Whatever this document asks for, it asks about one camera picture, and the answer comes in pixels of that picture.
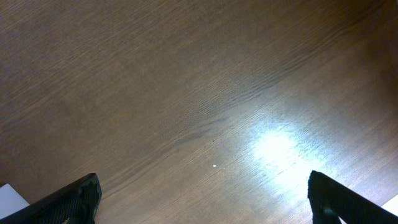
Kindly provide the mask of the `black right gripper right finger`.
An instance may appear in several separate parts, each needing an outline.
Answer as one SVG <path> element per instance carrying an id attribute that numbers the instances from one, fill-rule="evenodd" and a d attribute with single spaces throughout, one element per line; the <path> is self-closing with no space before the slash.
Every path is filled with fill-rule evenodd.
<path id="1" fill-rule="evenodd" d="M 397 223 L 397 215 L 315 170 L 308 179 L 307 197 L 313 224 Z"/>

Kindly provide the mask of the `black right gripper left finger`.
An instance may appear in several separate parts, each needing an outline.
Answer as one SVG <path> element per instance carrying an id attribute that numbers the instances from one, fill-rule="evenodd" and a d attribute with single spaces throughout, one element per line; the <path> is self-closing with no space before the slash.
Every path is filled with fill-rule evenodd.
<path id="1" fill-rule="evenodd" d="M 95 173 L 70 183 L 5 218 L 10 224 L 95 224 L 102 191 Z"/>

